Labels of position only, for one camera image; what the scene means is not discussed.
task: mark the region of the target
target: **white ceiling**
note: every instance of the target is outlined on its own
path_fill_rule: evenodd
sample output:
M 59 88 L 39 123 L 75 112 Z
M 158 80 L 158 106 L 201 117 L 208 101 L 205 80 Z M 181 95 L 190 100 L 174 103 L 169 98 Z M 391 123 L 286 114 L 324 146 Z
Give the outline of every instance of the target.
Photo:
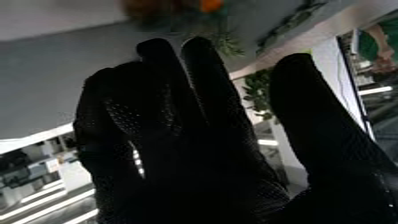
M 119 0 L 2 0 L 0 41 L 125 20 Z

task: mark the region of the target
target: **green leaves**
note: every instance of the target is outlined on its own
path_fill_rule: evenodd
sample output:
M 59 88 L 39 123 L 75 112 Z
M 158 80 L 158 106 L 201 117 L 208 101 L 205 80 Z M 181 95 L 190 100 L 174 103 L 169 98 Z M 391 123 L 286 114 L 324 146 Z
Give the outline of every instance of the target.
M 263 117 L 263 120 L 274 118 L 272 108 L 270 108 L 270 72 L 272 69 L 260 70 L 254 74 L 245 76 L 245 94 L 244 100 L 252 102 L 251 109 L 258 112 L 256 116 Z

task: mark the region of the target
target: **light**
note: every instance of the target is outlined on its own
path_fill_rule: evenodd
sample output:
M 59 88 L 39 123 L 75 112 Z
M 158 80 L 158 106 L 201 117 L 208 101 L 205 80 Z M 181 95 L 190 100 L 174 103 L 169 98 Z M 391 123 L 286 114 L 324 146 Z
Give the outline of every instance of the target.
M 260 145 L 265 145 L 265 146 L 279 146 L 279 143 L 276 140 L 265 140 L 265 139 L 260 139 L 258 140 L 258 144 Z
M 64 184 L 64 181 L 62 181 L 62 180 L 57 180 L 57 181 L 53 181 L 50 184 L 46 184 L 46 185 L 43 186 L 43 189 L 52 188 L 52 187 L 57 186 L 59 184 Z
M 370 94 L 375 94 L 375 93 L 382 93 L 382 92 L 389 92 L 389 91 L 393 91 L 393 87 L 386 86 L 386 87 L 380 87 L 380 88 L 359 91 L 359 95 L 364 96 L 364 95 L 370 95 Z
M 57 211 L 61 208 L 64 208 L 68 205 L 71 205 L 75 202 L 78 202 L 80 200 L 84 200 L 89 196 L 94 195 L 94 189 L 89 190 L 85 193 L 82 193 L 78 196 L 75 196 L 73 198 L 69 198 L 66 201 L 62 201 L 57 205 L 53 205 L 52 207 L 48 207 L 45 210 L 41 210 L 37 213 L 34 213 L 30 216 L 27 216 L 21 220 L 18 220 L 13 224 L 25 224 L 29 223 L 32 220 L 36 220 L 41 216 L 45 216 L 46 214 L 50 214 L 53 211 Z
M 359 63 L 359 67 L 361 67 L 361 68 L 368 68 L 370 66 L 372 66 L 370 61 L 363 61 L 363 62 Z
M 68 221 L 64 224 L 78 224 L 87 219 L 91 219 L 98 215 L 98 209 L 87 212 L 82 216 L 78 216 L 71 221 Z
M 29 201 L 32 201 L 36 198 L 39 198 L 43 195 L 46 195 L 48 193 L 52 193 L 53 191 L 57 191 L 62 188 L 64 188 L 64 184 L 61 184 L 55 187 L 48 188 L 45 191 L 37 192 L 36 194 L 29 195 L 29 197 L 25 197 L 21 199 L 21 203 L 27 203 Z
M 39 201 L 36 201 L 34 203 L 30 203 L 29 205 L 25 205 L 21 208 L 18 208 L 16 210 L 13 210 L 9 213 L 6 213 L 0 216 L 0 220 L 6 220 L 7 218 L 11 218 L 14 215 L 18 215 L 21 212 L 25 212 L 29 209 L 32 209 L 34 207 L 37 207 L 39 205 L 43 205 L 46 202 L 50 202 L 53 199 L 61 198 L 62 196 L 66 196 L 68 192 L 61 191 L 57 194 L 53 194 L 52 196 L 48 196 L 46 198 L 43 198 Z

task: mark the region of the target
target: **black glove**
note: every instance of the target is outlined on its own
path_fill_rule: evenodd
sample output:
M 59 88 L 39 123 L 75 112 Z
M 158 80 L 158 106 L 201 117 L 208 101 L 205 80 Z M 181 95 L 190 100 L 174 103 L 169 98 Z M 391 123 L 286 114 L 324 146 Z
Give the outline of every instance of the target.
M 396 224 L 398 170 L 322 79 L 311 56 L 288 56 L 270 77 L 270 103 L 309 189 L 277 223 Z
M 197 38 L 183 47 L 189 76 L 162 40 L 137 49 L 142 61 L 89 78 L 77 113 L 100 223 L 396 223 L 396 166 L 311 57 L 279 62 L 270 84 L 274 112 L 309 173 L 309 189 L 288 203 L 208 41 Z
M 77 112 L 100 223 L 268 223 L 288 195 L 210 41 L 183 46 L 189 75 L 164 40 L 137 52 L 87 79 Z

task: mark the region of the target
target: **orange flower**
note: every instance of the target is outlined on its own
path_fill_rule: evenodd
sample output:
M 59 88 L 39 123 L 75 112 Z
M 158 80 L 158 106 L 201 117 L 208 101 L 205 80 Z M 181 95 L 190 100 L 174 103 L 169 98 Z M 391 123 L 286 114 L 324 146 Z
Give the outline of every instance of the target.
M 201 0 L 201 10 L 206 13 L 215 12 L 224 5 L 224 0 Z

